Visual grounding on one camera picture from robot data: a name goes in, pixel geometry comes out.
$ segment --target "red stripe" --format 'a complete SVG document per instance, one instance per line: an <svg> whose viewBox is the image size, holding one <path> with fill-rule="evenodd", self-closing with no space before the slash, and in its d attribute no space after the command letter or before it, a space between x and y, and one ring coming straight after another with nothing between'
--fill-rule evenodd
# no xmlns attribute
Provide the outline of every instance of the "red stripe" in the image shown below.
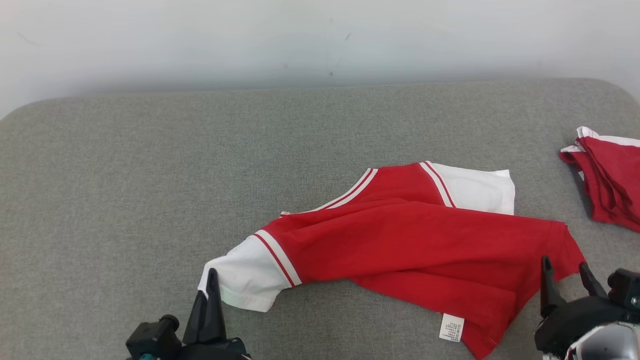
<svg viewBox="0 0 640 360"><path fill-rule="evenodd" d="M330 208L330 207L332 207L333 205L336 205L338 202L340 202L340 201L342 201L342 200L344 200L344 199L348 198L349 196L351 196L351 194L353 194L353 193L355 193L356 191L358 191L358 189L362 186L362 184L364 184L364 182L369 178L369 176L371 176L371 173L373 172L373 169L371 169L371 168L370 168L368 171L369 171L369 172L367 173L367 175L366 175L366 176L365 176L365 177L364 177L364 178L363 178L363 179L358 183L358 185L357 185L355 188L353 188L353 190L351 190L349 193L347 193L347 194L343 195L342 197L340 197L340 198L339 198L339 199L337 199L336 201L334 201L334 202L332 202L331 204L329 204L329 205L327 205L327 206L323 207L323 208L322 208L322 209L320 209L320 210L324 210L324 209L326 209L326 208Z"/></svg>
<svg viewBox="0 0 640 360"><path fill-rule="evenodd" d="M289 280L289 284L291 284L291 287L293 287L294 286L293 285L293 281L291 281L291 278L289 277L289 274L287 274L287 270L285 270L284 266L282 266L282 263L280 262L280 260L276 256L276 253L273 252L273 249L269 246L267 241L265 241L260 235L258 235L258 234L254 234L254 235L255 235L256 238L258 238L258 239L260 239L260 241L262 241L262 243L264 244L264 246L267 247L267 249L269 249L269 252L271 253L271 256L273 256L273 258L276 259L276 262L278 263L278 265L280 265L280 269L282 269L282 272L287 277L287 280Z"/></svg>
<svg viewBox="0 0 640 360"><path fill-rule="evenodd" d="M453 203L453 200L451 199L451 195L449 195L449 191L447 190L447 186L444 185L444 181L442 181L440 174L438 174L438 172L433 167L431 167L431 165L429 165L428 162L425 161L424 163L431 169L431 171L433 171L434 174L436 174L436 176L438 177L438 180L440 180L440 184L442 184L442 188L444 189L444 192L447 194L447 197L449 198L449 202L451 203L451 206L455 208L456 205Z"/></svg>

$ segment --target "white backdrop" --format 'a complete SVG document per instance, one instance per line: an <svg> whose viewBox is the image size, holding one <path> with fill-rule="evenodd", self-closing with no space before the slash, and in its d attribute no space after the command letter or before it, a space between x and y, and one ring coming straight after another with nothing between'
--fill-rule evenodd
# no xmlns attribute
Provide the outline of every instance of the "white backdrop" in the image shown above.
<svg viewBox="0 0 640 360"><path fill-rule="evenodd" d="M0 117L115 90L522 76L640 98L640 0L0 0Z"/></svg>

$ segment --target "clothing tag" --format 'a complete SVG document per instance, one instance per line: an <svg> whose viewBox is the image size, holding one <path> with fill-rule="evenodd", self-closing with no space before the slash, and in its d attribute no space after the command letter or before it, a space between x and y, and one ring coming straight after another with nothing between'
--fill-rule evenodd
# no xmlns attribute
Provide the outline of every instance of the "clothing tag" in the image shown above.
<svg viewBox="0 0 640 360"><path fill-rule="evenodd" d="M460 342L462 337L462 327L465 319L457 316L442 314L442 325L440 326L440 339Z"/></svg>

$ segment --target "striped trim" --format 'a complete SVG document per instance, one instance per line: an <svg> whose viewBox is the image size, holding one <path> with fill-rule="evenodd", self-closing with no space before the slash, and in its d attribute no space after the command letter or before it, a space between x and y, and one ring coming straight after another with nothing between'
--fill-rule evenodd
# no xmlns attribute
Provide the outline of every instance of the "striped trim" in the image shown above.
<svg viewBox="0 0 640 360"><path fill-rule="evenodd" d="M440 192L440 196L442 198L442 201L444 201L445 206L448 206L450 208L455 208L456 205L453 203L453 200L451 199L451 195L449 195L449 191L447 191L447 187L446 185L444 185L444 181L442 181L442 178L440 177L440 175L438 175L436 170L434 170L434 168L431 166L431 162L425 161L423 163L420 163L420 166L422 166L424 171L429 176L431 176L433 183L436 184L436 187Z"/></svg>
<svg viewBox="0 0 640 360"><path fill-rule="evenodd" d="M376 175L377 172L378 172L377 168L368 168L367 171L364 173L364 175L360 178L360 180L358 180L356 185L353 185L349 189L349 191L344 193L343 196L333 199L330 202L327 202L326 204L320 206L319 208L316 208L310 211L305 211L305 212L310 213L311 211L333 209L333 208L337 208L338 206L345 205L347 202L353 200L356 196L358 196L358 194L361 193L362 190L364 190L367 187L367 185L369 185L369 183L371 182L371 180L373 180L373 177Z"/></svg>
<svg viewBox="0 0 640 360"><path fill-rule="evenodd" d="M300 281L300 277L298 277L298 273L293 267L293 264L289 261L287 254L285 254L284 250L282 250L280 244L273 238L273 236L265 230L258 230L253 235L260 239L264 246L267 247L275 260L277 265L276 267L278 268L278 271L280 271L280 275L289 281L289 284L291 285L290 287L302 284L302 281Z"/></svg>

